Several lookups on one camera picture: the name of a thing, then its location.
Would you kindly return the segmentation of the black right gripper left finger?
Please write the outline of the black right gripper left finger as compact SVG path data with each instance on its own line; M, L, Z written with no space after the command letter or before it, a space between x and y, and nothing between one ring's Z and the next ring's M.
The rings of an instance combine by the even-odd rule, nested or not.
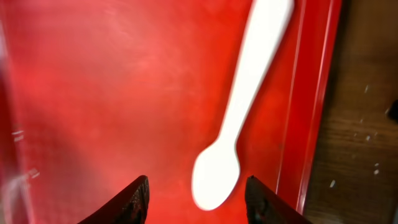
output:
M145 224L149 199L149 180L141 175L78 224Z

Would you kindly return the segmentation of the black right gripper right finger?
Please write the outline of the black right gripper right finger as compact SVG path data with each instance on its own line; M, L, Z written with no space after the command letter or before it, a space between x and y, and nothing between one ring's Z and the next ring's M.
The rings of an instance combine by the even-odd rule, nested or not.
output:
M253 175L246 180L244 199L249 224L311 224Z

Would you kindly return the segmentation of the white plastic spoon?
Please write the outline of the white plastic spoon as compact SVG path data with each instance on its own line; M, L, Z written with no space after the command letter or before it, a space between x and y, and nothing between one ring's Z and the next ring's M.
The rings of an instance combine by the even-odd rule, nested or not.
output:
M251 4L219 134L193 166L192 197L201 210L223 204L239 179L236 144L293 10L293 0L254 0Z

